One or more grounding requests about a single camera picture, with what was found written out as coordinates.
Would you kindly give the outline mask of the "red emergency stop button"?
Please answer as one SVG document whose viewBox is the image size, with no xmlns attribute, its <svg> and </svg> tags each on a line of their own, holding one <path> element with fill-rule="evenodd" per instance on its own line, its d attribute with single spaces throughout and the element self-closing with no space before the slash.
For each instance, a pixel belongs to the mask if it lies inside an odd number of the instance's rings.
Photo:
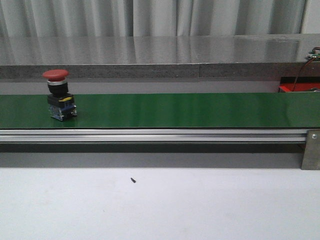
<svg viewBox="0 0 320 240">
<path fill-rule="evenodd" d="M 74 95 L 69 93 L 67 76 L 69 72 L 65 69 L 52 69 L 45 71 L 42 76 L 47 79 L 50 94 L 47 103 L 50 116 L 59 121 L 77 116 Z"/>
</svg>

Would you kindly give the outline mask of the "green conveyor belt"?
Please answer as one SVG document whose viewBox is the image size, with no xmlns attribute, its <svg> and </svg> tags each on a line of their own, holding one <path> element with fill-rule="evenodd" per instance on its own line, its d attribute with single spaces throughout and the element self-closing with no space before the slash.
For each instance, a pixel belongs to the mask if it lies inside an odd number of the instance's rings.
<svg viewBox="0 0 320 240">
<path fill-rule="evenodd" d="M 46 95 L 2 95 L 3 129 L 318 128 L 320 95 L 292 93 L 77 94 L 77 116 L 50 117 Z"/>
</svg>

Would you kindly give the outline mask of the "red plastic bin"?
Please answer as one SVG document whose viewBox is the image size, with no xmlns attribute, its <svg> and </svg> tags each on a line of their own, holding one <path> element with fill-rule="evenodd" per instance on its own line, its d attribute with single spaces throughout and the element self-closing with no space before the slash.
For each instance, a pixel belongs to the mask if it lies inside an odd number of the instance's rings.
<svg viewBox="0 0 320 240">
<path fill-rule="evenodd" d="M 296 82 L 294 77 L 282 77 L 278 88 L 279 92 L 319 92 L 319 77 L 298 77 Z"/>
</svg>

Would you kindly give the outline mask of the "grey stone counter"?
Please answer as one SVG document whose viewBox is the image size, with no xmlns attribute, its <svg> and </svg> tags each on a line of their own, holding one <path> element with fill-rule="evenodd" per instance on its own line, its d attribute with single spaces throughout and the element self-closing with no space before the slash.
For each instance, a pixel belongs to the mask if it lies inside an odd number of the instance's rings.
<svg viewBox="0 0 320 240">
<path fill-rule="evenodd" d="M 305 65 L 318 34 L 3 37 L 2 79 L 39 79 L 66 69 L 73 79 L 317 77 Z"/>
</svg>

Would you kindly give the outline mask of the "green circuit board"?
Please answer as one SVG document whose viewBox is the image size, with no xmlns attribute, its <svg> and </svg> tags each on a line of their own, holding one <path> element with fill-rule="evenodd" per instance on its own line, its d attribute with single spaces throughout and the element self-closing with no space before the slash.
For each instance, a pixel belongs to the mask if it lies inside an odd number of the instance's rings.
<svg viewBox="0 0 320 240">
<path fill-rule="evenodd" d="M 308 54 L 305 56 L 305 59 L 319 61 L 320 60 L 320 48 L 314 47 L 311 51 L 308 52 Z"/>
</svg>

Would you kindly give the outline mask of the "white pleated curtain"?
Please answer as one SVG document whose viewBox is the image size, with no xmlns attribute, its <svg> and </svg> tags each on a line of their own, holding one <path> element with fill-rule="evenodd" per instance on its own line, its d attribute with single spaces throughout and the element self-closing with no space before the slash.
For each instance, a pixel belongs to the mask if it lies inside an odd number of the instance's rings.
<svg viewBox="0 0 320 240">
<path fill-rule="evenodd" d="M 2 37 L 297 34 L 304 0 L 3 0 Z"/>
</svg>

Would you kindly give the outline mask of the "aluminium conveyor rail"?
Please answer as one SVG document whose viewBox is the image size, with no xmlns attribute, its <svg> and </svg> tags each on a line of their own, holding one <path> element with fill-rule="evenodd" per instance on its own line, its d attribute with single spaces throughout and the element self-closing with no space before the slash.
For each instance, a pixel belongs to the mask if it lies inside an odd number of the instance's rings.
<svg viewBox="0 0 320 240">
<path fill-rule="evenodd" d="M 2 143 L 305 142 L 308 129 L 2 129 Z"/>
</svg>

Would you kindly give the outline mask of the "metal support bracket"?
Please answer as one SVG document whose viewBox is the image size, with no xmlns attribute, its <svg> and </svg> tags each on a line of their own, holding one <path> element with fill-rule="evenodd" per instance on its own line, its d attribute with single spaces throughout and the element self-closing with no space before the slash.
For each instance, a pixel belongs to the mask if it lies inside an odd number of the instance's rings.
<svg viewBox="0 0 320 240">
<path fill-rule="evenodd" d="M 314 129 L 307 132 L 305 150 L 301 163 L 302 170 L 320 169 L 320 130 Z"/>
</svg>

